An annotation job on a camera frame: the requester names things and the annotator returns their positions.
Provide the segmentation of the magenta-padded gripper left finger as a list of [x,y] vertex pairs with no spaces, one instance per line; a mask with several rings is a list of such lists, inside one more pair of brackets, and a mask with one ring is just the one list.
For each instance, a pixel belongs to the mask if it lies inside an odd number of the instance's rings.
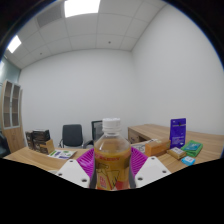
[[89,149],[78,159],[69,159],[56,173],[57,176],[83,188],[96,187],[94,150]]

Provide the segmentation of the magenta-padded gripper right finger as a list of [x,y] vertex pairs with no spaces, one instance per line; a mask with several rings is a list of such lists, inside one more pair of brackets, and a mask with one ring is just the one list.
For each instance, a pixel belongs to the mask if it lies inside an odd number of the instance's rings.
[[171,172],[155,157],[147,157],[138,149],[131,148],[129,184],[131,188],[140,188],[157,181]]

